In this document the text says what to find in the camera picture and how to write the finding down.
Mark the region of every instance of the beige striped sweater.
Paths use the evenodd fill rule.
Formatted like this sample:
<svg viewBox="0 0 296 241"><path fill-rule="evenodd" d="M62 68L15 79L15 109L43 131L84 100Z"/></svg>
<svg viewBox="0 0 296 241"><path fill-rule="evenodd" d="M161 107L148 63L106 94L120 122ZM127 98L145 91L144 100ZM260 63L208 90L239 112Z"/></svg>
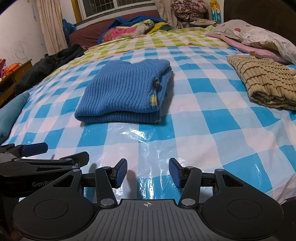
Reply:
<svg viewBox="0 0 296 241"><path fill-rule="evenodd" d="M296 110L296 74L272 59L235 54L227 58L246 86L249 98L273 108Z"/></svg>

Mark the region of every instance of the pink fabric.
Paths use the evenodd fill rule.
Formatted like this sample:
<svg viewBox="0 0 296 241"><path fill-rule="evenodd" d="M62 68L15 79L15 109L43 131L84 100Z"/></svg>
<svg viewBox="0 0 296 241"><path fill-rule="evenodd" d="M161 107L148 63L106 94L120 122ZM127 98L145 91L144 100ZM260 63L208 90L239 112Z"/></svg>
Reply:
<svg viewBox="0 0 296 241"><path fill-rule="evenodd" d="M133 36L136 28L112 28L104 35L102 43Z"/></svg>
<svg viewBox="0 0 296 241"><path fill-rule="evenodd" d="M291 64L289 61L284 59L279 54L279 52L276 52L276 51L271 51L271 50L267 50L267 49L259 49L259 48L255 48L252 46L247 46L237 40L228 38L228 37L220 35L220 34L208 33L208 34L206 34L206 36L221 39L224 42L226 42L227 44L229 44L230 46L235 47L239 51L242 51L243 53L250 53L251 51L255 51L255 56L257 58L270 58L270 59L273 59L274 61L279 62L281 64Z"/></svg>
<svg viewBox="0 0 296 241"><path fill-rule="evenodd" d="M0 58L0 78L4 78L7 70L6 59Z"/></svg>

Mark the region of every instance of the black jacket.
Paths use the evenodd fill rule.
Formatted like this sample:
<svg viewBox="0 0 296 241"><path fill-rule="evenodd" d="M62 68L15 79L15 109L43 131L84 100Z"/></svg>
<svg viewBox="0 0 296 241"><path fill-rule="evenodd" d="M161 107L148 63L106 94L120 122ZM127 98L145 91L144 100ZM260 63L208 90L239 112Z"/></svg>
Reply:
<svg viewBox="0 0 296 241"><path fill-rule="evenodd" d="M72 47L63 49L54 55L46 56L24 73L20 81L14 87L15 93L19 95L32 88L53 71L69 63L71 60L81 57L83 54L82 47L79 44L74 44Z"/></svg>

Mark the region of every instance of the plastic sheet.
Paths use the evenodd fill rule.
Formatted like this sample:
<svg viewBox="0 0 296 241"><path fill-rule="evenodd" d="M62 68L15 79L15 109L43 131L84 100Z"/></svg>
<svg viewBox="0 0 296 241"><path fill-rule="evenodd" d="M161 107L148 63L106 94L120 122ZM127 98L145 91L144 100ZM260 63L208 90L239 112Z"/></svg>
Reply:
<svg viewBox="0 0 296 241"><path fill-rule="evenodd" d="M178 202L168 161L204 172L224 168L278 202L295 196L296 114L250 102L226 57L232 47L164 47L121 53L61 71L30 90L30 99L4 143L46 142L36 158L59 159L81 151L90 155L83 173L128 161L116 198L169 199ZM109 60L170 61L173 75L162 105L161 123L84 125L75 108L89 81ZM203 188L201 202L211 195ZM95 189L85 196L96 201Z"/></svg>

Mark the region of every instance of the window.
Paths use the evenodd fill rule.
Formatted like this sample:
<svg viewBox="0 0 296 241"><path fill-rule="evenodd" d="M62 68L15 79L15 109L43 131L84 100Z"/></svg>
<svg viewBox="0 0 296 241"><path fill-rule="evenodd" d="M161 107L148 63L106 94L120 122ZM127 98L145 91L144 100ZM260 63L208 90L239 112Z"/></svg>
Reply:
<svg viewBox="0 0 296 241"><path fill-rule="evenodd" d="M153 0L80 0L80 6L84 19L87 19L115 9L153 2Z"/></svg>

